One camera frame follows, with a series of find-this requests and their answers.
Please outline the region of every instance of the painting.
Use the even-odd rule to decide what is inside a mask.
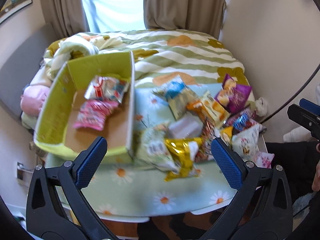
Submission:
[[[7,0],[0,10],[0,24],[31,3],[32,0]]]

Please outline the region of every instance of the pink pillow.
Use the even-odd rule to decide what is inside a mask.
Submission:
[[[27,87],[21,96],[22,111],[29,116],[38,117],[49,91],[49,87],[42,85]]]

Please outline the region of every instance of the gray headboard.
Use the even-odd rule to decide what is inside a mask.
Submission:
[[[0,68],[0,104],[15,119],[21,116],[23,88],[39,70],[44,50],[58,40],[51,23],[24,41]]]

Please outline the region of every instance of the cardboard box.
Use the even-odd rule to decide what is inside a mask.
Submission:
[[[95,75],[120,75],[131,78],[131,85],[122,105],[106,120],[103,131],[91,128],[74,129],[73,124],[84,93]],[[97,136],[108,142],[104,163],[132,161],[132,128],[134,120],[134,59],[131,52],[99,54],[70,60],[59,71],[44,103],[34,133],[41,149],[65,160],[74,160]]]

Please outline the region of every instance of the metal screw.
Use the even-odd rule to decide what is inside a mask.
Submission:
[[[42,169],[42,165],[41,165],[41,164],[38,164],[38,165],[36,166],[36,170],[39,171],[39,170],[41,170],[41,169]]]
[[[253,168],[254,167],[254,163],[253,162],[246,162],[247,167],[249,168]]]
[[[282,171],[282,170],[283,170],[283,168],[282,168],[281,165],[277,165],[277,166],[276,166],[276,169],[277,169],[278,171]]]
[[[72,161],[66,161],[63,165],[65,167],[70,167],[72,165]]]

